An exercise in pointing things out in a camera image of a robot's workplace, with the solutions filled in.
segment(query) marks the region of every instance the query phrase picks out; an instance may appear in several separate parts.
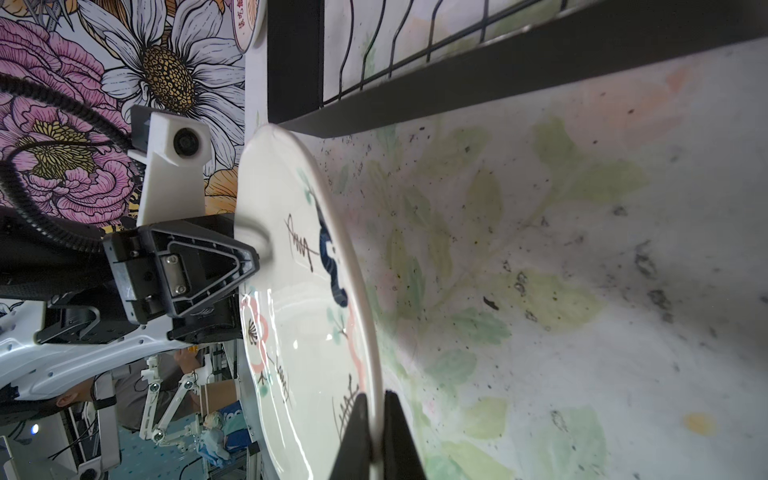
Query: marble surface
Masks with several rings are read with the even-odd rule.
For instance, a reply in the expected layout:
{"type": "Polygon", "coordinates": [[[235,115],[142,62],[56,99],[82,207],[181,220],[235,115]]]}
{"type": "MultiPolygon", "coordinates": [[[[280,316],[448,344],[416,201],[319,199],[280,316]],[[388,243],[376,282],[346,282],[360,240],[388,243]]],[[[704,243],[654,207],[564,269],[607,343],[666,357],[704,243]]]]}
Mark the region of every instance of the marble surface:
{"type": "Polygon", "coordinates": [[[428,477],[768,477],[766,77],[754,41],[301,137],[428,477]]]}

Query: black speck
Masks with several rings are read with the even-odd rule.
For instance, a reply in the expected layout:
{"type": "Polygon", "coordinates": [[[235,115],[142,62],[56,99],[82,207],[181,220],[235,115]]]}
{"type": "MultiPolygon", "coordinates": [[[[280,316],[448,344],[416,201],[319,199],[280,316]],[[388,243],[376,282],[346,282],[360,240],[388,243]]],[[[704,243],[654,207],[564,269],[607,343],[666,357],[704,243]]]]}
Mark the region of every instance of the black speck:
{"type": "Polygon", "coordinates": [[[493,301],[491,301],[491,300],[488,300],[488,299],[487,299],[487,298],[485,298],[485,297],[482,297],[482,301],[483,301],[483,302],[485,302],[485,305],[488,305],[488,306],[490,306],[492,309],[494,309],[494,310],[498,310],[498,307],[496,306],[496,303],[495,303],[495,302],[493,302],[493,301]]]}
{"type": "Polygon", "coordinates": [[[650,279],[656,278],[656,263],[654,263],[648,255],[645,255],[644,253],[636,253],[634,256],[634,265],[637,267],[637,271],[642,273],[644,277],[650,279]]]}
{"type": "Polygon", "coordinates": [[[651,290],[648,292],[648,298],[653,304],[662,310],[669,310],[672,308],[672,303],[667,298],[667,294],[663,290],[651,290]]]}

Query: plate rim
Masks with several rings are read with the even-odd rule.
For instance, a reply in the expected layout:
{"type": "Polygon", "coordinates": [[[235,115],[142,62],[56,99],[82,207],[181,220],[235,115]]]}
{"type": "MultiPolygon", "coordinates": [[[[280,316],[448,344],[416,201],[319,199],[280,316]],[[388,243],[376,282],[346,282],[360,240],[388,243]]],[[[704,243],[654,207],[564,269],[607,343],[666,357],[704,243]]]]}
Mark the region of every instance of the plate rim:
{"type": "MultiPolygon", "coordinates": [[[[341,247],[337,249],[337,252],[340,255],[343,268],[346,268],[347,278],[349,280],[349,285],[345,285],[345,289],[349,290],[352,294],[351,297],[355,299],[355,302],[350,303],[356,308],[355,314],[358,317],[362,350],[369,360],[366,369],[366,373],[369,377],[369,386],[366,388],[366,399],[369,406],[369,431],[374,458],[380,457],[380,455],[377,455],[376,453],[382,451],[382,437],[384,431],[384,388],[382,366],[381,359],[379,358],[379,344],[376,339],[376,325],[373,321],[373,314],[368,302],[365,282],[362,278],[362,271],[357,261],[357,256],[354,254],[355,250],[352,241],[349,238],[346,227],[339,218],[339,214],[336,212],[336,206],[333,204],[331,193],[328,191],[328,187],[323,181],[323,175],[315,157],[293,132],[287,131],[275,124],[264,124],[260,126],[251,139],[246,142],[240,158],[241,162],[246,158],[247,154],[249,154],[249,151],[255,148],[253,145],[262,136],[269,136],[271,137],[270,141],[285,144],[287,147],[292,147],[301,153],[301,155],[297,156],[297,163],[305,169],[308,177],[313,177],[314,183],[316,184],[316,191],[314,192],[315,200],[319,203],[320,209],[323,211],[323,217],[326,226],[331,233],[331,237],[333,238],[333,243],[341,247]]],[[[248,345],[245,345],[245,347],[246,353],[248,353],[248,345]]],[[[253,372],[250,370],[250,367],[249,372],[251,378],[255,382],[256,380],[253,378],[253,372]]],[[[261,421],[261,424],[264,425],[263,409],[261,408],[262,400],[259,396],[257,396],[257,401],[259,404],[259,420],[261,421]]],[[[272,442],[270,442],[266,433],[264,433],[264,440],[266,442],[267,450],[271,451],[270,445],[272,442]]]]}

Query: green leaf painting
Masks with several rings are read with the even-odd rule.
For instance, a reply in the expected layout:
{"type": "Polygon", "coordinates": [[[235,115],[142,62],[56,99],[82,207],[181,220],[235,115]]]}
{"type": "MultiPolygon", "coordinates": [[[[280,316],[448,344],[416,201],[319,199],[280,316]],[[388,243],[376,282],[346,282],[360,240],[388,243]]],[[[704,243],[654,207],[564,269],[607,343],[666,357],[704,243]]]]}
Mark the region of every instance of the green leaf painting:
{"type": "Polygon", "coordinates": [[[471,480],[512,480],[514,472],[469,442],[443,442],[442,451],[471,480]]]}
{"type": "Polygon", "coordinates": [[[397,313],[405,318],[421,315],[426,280],[416,257],[409,257],[408,269],[397,291],[397,313]]]}
{"type": "Polygon", "coordinates": [[[535,270],[490,276],[484,284],[495,298],[518,307],[526,318],[547,331],[583,326],[604,306],[588,289],[566,283],[557,275],[535,270]]]}
{"type": "Polygon", "coordinates": [[[368,34],[366,36],[365,41],[365,48],[360,52],[363,59],[365,60],[366,64],[363,65],[363,75],[365,77],[370,77],[371,75],[376,73],[376,46],[371,47],[371,50],[368,51],[368,47],[371,46],[371,43],[373,42],[374,38],[371,37],[371,34],[368,34]]]}
{"type": "Polygon", "coordinates": [[[437,283],[447,283],[453,273],[451,232],[442,214],[437,210],[432,214],[432,227],[427,234],[427,251],[432,265],[435,266],[437,283]]]}
{"type": "Polygon", "coordinates": [[[459,333],[478,343],[499,345],[511,335],[506,323],[474,307],[454,314],[451,322],[459,333]]]}
{"type": "Polygon", "coordinates": [[[384,155],[395,168],[400,166],[402,160],[402,144],[397,138],[397,125],[387,125],[386,127],[376,128],[376,140],[384,149],[384,155]]]}
{"type": "Polygon", "coordinates": [[[437,383],[460,385],[467,381],[478,365],[478,357],[468,350],[443,352],[424,372],[437,383]]]}
{"type": "Polygon", "coordinates": [[[467,190],[464,208],[470,241],[487,249],[494,229],[502,218],[502,189],[494,174],[482,168],[467,190]]]}
{"type": "Polygon", "coordinates": [[[605,434],[591,407],[553,410],[527,438],[529,454],[524,455],[523,461],[529,464],[532,478],[605,478],[605,434]]]}
{"type": "Polygon", "coordinates": [[[426,279],[416,257],[406,250],[402,231],[394,229],[387,241],[386,260],[397,276],[397,314],[417,318],[422,312],[426,279]]]}
{"type": "Polygon", "coordinates": [[[376,206],[384,214],[390,214],[392,204],[389,201],[389,182],[381,164],[375,160],[369,161],[366,163],[366,169],[368,170],[370,191],[376,201],[376,206]]]}
{"type": "Polygon", "coordinates": [[[613,204],[648,185],[640,167],[626,160],[593,161],[568,136],[561,118],[536,124],[534,151],[551,172],[551,188],[526,224],[538,220],[551,205],[567,200],[613,204]]]}
{"type": "Polygon", "coordinates": [[[467,480],[462,468],[444,455],[425,458],[424,473],[429,480],[467,480]]]}
{"type": "Polygon", "coordinates": [[[462,431],[475,439],[499,439],[506,426],[506,399],[483,397],[463,412],[462,431]]]}
{"type": "Polygon", "coordinates": [[[477,160],[490,140],[491,134],[482,127],[457,128],[445,137],[435,134],[416,172],[434,179],[455,175],[477,160]]]}
{"type": "Polygon", "coordinates": [[[339,172],[339,179],[336,181],[336,183],[333,186],[333,193],[340,195],[344,193],[344,190],[346,189],[346,182],[349,180],[349,165],[344,165],[341,167],[341,171],[339,172]]]}
{"type": "Polygon", "coordinates": [[[331,338],[333,338],[333,342],[336,345],[339,345],[341,343],[341,337],[346,337],[346,326],[344,324],[344,317],[341,311],[339,311],[338,318],[333,315],[333,310],[331,310],[330,307],[326,309],[326,317],[328,318],[328,323],[331,324],[331,338]]]}
{"type": "Polygon", "coordinates": [[[648,185],[643,171],[629,161],[589,166],[576,177],[562,200],[614,204],[627,193],[648,185]]]}
{"type": "Polygon", "coordinates": [[[432,208],[429,200],[416,187],[402,190],[402,209],[406,219],[419,227],[426,227],[432,219],[432,208]]]}

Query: yellow flower center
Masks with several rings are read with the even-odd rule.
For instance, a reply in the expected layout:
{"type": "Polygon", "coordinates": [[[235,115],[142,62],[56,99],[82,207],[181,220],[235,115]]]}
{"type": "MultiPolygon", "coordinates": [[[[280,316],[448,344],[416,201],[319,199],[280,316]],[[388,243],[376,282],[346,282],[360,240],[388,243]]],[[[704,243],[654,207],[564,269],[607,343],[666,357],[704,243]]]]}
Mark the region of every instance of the yellow flower center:
{"type": "Polygon", "coordinates": [[[149,47],[142,66],[150,90],[165,107],[180,114],[194,107],[192,74],[176,54],[160,45],[149,47]]]}
{"type": "MultiPolygon", "coordinates": [[[[59,141],[77,141],[87,142],[88,138],[84,133],[76,131],[72,127],[62,125],[61,123],[35,120],[32,130],[36,133],[46,135],[53,140],[59,141]]],[[[32,137],[23,137],[16,142],[17,147],[35,143],[32,137]]],[[[38,177],[48,180],[55,178],[64,178],[67,170],[82,168],[89,174],[96,170],[96,163],[93,159],[93,147],[84,147],[81,145],[48,145],[44,147],[32,147],[29,149],[38,161],[38,164],[32,168],[32,173],[38,177]]]]}

